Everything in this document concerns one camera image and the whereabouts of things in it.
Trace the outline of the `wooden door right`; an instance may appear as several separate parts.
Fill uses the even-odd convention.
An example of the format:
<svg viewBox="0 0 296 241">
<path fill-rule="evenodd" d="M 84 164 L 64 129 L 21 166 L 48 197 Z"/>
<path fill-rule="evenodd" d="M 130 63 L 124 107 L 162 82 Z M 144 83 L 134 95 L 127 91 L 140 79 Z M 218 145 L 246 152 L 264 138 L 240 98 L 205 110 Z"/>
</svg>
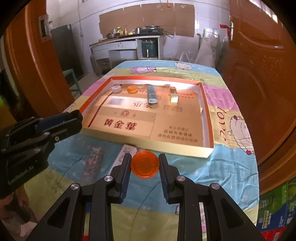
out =
<svg viewBox="0 0 296 241">
<path fill-rule="evenodd" d="M 223 79 L 254 147 L 260 193 L 295 177 L 295 42 L 262 1 L 230 1 Z"/>
</svg>

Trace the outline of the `shallow cardboard tray box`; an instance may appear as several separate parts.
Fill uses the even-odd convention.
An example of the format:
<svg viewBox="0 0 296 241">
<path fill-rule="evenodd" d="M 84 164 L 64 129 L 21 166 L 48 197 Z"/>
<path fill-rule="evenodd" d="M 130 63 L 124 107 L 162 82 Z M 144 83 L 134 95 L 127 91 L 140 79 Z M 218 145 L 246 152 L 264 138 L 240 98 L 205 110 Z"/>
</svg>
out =
<svg viewBox="0 0 296 241">
<path fill-rule="evenodd" d="M 120 85 L 122 91 L 111 88 Z M 137 85 L 137 93 L 127 92 Z M 147 87 L 156 88 L 158 103 L 149 104 Z M 170 103 L 170 88 L 179 94 Z M 112 76 L 79 106 L 82 133 L 115 143 L 183 156 L 207 158 L 214 150 L 214 134 L 203 84 L 160 76 Z"/>
</svg>

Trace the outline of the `cardboard wall sheets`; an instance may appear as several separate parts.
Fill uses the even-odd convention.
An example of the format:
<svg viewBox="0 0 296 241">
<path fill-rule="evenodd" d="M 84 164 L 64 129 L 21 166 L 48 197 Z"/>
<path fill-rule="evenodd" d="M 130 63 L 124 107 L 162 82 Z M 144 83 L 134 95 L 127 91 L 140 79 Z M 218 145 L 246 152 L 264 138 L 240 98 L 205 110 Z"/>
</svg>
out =
<svg viewBox="0 0 296 241">
<path fill-rule="evenodd" d="M 141 4 L 116 9 L 99 16 L 102 36 L 120 27 L 129 32 L 137 27 L 159 26 L 177 36 L 194 37 L 195 8 L 191 4 Z"/>
</svg>

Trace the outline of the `colourful cartoon tablecloth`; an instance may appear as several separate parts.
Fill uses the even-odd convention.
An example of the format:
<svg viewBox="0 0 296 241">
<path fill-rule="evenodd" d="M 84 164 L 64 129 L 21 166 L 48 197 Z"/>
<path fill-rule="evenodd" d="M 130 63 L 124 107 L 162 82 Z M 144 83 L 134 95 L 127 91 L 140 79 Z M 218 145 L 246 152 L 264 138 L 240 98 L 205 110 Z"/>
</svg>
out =
<svg viewBox="0 0 296 241">
<path fill-rule="evenodd" d="M 215 148 L 204 158 L 167 154 L 168 162 L 198 184 L 220 184 L 245 211 L 257 220 L 259 202 L 258 170 L 250 134 L 239 107 L 221 75 L 211 67 L 192 63 L 143 60 L 119 64 L 91 85 L 70 109 L 76 109 L 112 76 L 177 77 L 202 82 L 207 97 L 214 132 Z M 121 144 L 77 134 L 56 144 L 48 168 L 31 179 L 25 190 L 30 208 L 37 219 L 48 211 L 66 188 L 82 182 L 87 161 L 96 160 L 98 151 L 105 153 L 98 180 L 107 175 L 121 151 Z M 159 175 L 140 179 L 131 175 L 127 196 L 121 205 L 112 207 L 115 240 L 176 240 L 177 205 L 166 203 Z"/>
</svg>

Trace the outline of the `white bottle cap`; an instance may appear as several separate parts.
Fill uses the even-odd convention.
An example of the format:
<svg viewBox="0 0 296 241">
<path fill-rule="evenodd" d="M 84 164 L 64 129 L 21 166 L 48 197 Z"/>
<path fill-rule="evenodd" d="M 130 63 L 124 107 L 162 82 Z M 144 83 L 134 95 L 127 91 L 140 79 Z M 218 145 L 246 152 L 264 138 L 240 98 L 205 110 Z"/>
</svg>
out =
<svg viewBox="0 0 296 241">
<path fill-rule="evenodd" d="M 120 93 L 120 92 L 122 91 L 120 85 L 114 85 L 114 86 L 111 88 L 111 90 L 112 90 L 113 93 Z"/>
</svg>

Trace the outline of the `red beverage carton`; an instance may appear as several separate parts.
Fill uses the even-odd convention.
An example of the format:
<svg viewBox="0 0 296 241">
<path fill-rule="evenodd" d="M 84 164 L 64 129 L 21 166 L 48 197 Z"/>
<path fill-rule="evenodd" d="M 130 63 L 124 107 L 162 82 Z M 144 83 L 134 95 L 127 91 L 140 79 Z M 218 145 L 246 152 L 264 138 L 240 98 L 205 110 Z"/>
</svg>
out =
<svg viewBox="0 0 296 241">
<path fill-rule="evenodd" d="M 278 241 L 287 227 L 261 232 L 266 241 Z"/>
</svg>

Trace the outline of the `floral patterned lighter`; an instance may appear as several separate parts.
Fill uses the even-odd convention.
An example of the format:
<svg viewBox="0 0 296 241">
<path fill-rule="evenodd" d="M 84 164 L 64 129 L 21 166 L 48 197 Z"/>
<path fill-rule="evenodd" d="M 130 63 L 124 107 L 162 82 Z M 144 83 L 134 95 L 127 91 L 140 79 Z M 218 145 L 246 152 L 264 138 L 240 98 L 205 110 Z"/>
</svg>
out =
<svg viewBox="0 0 296 241">
<path fill-rule="evenodd" d="M 104 156 L 105 150 L 102 147 L 92 148 L 90 155 L 85 161 L 85 166 L 82 171 L 81 180 L 91 181 L 100 171 L 100 166 Z"/>
</svg>

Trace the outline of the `dark refrigerator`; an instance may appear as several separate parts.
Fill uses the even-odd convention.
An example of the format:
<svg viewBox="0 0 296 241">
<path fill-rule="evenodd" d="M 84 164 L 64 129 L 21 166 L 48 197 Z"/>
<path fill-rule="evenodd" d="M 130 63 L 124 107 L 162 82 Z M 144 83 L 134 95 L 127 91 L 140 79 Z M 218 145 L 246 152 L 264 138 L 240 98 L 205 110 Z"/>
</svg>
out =
<svg viewBox="0 0 296 241">
<path fill-rule="evenodd" d="M 72 26 L 63 25 L 51 30 L 52 41 L 63 71 L 73 69 L 77 79 L 84 76 L 78 56 Z"/>
</svg>

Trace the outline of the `teal lighter with bird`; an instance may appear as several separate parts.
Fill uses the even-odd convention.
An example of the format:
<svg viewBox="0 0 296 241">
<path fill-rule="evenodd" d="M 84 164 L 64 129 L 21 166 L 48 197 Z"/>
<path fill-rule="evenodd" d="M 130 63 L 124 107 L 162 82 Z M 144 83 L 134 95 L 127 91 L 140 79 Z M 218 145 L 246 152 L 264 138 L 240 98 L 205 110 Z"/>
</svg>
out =
<svg viewBox="0 0 296 241">
<path fill-rule="evenodd" d="M 158 103 L 156 88 L 153 85 L 147 87 L 147 100 L 149 104 Z"/>
</svg>

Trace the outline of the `green beverage carton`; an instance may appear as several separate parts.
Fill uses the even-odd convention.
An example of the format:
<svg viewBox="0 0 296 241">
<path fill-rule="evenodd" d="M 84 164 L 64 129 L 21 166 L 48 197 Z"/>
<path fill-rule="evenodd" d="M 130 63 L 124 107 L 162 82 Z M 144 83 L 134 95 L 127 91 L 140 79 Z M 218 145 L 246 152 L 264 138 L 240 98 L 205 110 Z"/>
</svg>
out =
<svg viewBox="0 0 296 241">
<path fill-rule="evenodd" d="M 289 225 L 295 215 L 295 179 L 264 193 L 259 198 L 257 228 L 267 232 Z"/>
</svg>

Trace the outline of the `white sack bag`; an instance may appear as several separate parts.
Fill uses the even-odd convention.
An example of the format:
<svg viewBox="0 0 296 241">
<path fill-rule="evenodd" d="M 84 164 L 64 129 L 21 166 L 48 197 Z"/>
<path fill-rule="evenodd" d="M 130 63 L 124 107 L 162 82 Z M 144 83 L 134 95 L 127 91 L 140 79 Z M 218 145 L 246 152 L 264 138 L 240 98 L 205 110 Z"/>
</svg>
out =
<svg viewBox="0 0 296 241">
<path fill-rule="evenodd" d="M 217 43 L 218 37 L 214 34 L 210 34 L 208 37 L 203 37 L 195 59 L 195 64 L 215 68 Z"/>
</svg>

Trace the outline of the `opaque orange bottle cap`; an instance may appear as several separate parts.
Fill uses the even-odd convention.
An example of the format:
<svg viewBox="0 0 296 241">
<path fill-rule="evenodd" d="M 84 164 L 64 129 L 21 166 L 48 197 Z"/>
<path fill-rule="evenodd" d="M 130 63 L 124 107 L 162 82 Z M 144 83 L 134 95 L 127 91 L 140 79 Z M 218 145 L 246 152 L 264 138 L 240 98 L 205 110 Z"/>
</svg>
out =
<svg viewBox="0 0 296 241">
<path fill-rule="evenodd" d="M 137 91 L 138 91 L 137 85 L 129 85 L 127 87 L 127 92 L 130 93 L 130 94 L 137 93 Z"/>
</svg>

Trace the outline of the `black gas stove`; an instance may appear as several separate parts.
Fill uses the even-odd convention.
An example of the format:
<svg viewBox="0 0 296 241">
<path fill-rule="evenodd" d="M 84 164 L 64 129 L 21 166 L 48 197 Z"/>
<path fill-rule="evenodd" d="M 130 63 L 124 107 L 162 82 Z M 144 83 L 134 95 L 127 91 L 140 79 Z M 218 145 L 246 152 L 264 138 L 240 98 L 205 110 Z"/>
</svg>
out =
<svg viewBox="0 0 296 241">
<path fill-rule="evenodd" d="M 162 35 L 164 30 L 160 26 L 145 26 L 140 29 L 139 35 L 148 36 L 148 35 Z"/>
</svg>

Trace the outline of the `translucent orange bottle cap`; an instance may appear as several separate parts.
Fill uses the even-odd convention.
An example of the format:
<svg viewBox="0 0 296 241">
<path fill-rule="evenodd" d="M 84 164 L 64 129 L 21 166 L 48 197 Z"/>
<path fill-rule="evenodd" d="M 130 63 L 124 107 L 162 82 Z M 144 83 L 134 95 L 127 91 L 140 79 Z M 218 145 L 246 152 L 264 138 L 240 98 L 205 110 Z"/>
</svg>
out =
<svg viewBox="0 0 296 241">
<path fill-rule="evenodd" d="M 138 178 L 149 179 L 158 172 L 159 159 L 150 151 L 140 151 L 132 157 L 130 166 Z"/>
</svg>

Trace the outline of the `kitchen counter cabinet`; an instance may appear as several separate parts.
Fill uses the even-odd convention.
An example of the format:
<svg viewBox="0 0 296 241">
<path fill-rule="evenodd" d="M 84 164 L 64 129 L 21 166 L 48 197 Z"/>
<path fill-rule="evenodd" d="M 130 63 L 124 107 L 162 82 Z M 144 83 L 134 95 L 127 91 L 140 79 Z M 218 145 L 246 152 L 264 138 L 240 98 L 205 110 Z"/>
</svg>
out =
<svg viewBox="0 0 296 241">
<path fill-rule="evenodd" d="M 151 56 L 142 53 L 144 42 L 156 41 L 156 54 Z M 106 73 L 124 61 L 162 60 L 164 58 L 163 35 L 134 36 L 121 39 L 105 40 L 90 45 L 90 62 L 96 75 Z"/>
</svg>

